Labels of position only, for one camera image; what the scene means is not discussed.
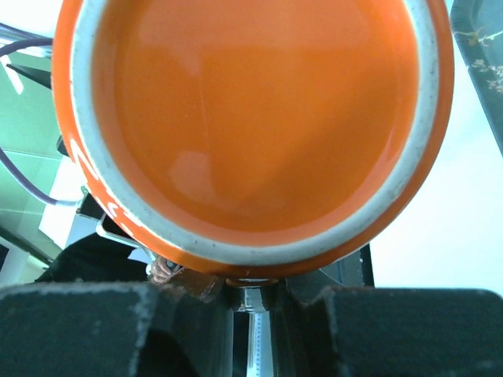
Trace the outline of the orange mug black handle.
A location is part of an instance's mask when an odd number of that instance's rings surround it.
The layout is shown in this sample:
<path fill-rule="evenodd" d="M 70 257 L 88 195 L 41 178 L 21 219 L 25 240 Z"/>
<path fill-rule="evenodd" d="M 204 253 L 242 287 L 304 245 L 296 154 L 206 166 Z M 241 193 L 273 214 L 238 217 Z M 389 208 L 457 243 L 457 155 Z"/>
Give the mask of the orange mug black handle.
<path fill-rule="evenodd" d="M 65 1 L 53 98 L 100 207 L 231 280 L 343 258 L 417 194 L 444 139 L 442 1 Z"/>

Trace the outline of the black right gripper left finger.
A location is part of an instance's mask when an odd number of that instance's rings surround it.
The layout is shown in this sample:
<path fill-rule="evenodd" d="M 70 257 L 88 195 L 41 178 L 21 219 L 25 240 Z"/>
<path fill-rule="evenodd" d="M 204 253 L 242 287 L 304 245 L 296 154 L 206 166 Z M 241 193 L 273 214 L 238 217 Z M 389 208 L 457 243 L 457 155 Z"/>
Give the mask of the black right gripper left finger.
<path fill-rule="evenodd" d="M 169 284 L 180 287 L 184 292 L 202 302 L 213 301 L 220 294 L 220 277 L 198 273 L 193 270 L 179 270 L 170 278 Z"/>

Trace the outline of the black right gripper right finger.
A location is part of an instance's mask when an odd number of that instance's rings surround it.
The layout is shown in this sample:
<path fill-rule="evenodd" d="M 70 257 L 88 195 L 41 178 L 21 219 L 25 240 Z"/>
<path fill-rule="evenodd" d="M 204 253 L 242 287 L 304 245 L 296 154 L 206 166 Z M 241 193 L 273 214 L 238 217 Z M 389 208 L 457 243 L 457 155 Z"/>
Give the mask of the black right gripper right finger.
<path fill-rule="evenodd" d="M 352 258 L 333 262 L 309 273 L 286 279 L 289 293 L 300 302 L 312 302 L 327 287 L 345 288 L 354 286 L 354 260 Z"/>

